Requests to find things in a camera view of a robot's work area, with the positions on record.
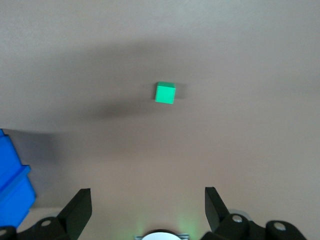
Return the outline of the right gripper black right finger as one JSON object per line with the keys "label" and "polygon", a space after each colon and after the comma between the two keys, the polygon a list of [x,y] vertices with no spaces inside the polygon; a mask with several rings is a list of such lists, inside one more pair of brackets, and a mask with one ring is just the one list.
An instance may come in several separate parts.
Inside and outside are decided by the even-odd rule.
{"label": "right gripper black right finger", "polygon": [[271,220],[261,227],[239,213],[230,213],[215,187],[206,187],[205,215],[211,231],[203,240],[305,240],[293,224]]}

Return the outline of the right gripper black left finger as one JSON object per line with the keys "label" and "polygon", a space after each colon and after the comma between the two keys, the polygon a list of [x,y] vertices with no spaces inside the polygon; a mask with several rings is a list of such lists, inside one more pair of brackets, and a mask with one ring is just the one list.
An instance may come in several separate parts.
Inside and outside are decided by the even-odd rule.
{"label": "right gripper black left finger", "polygon": [[80,189],[56,217],[46,217],[17,232],[14,226],[0,227],[2,240],[77,240],[92,216],[89,188]]}

